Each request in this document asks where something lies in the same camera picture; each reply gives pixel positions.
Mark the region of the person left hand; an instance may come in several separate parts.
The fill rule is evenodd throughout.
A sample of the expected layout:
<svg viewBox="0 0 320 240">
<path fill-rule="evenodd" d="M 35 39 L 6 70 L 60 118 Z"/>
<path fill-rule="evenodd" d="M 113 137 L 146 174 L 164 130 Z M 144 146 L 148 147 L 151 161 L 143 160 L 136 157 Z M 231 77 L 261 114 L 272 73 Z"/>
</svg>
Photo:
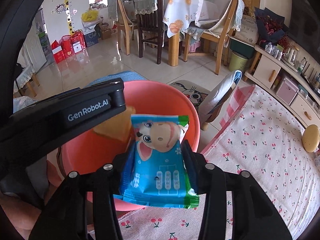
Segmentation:
<svg viewBox="0 0 320 240">
<path fill-rule="evenodd" d="M 49 188 L 44 195 L 45 204 L 62 182 L 56 167 L 50 161 L 47 161 L 47 176 Z M 41 211 L 16 197 L 3 193 L 1 193 L 1 207 L 23 239 L 28 239 Z"/>
</svg>

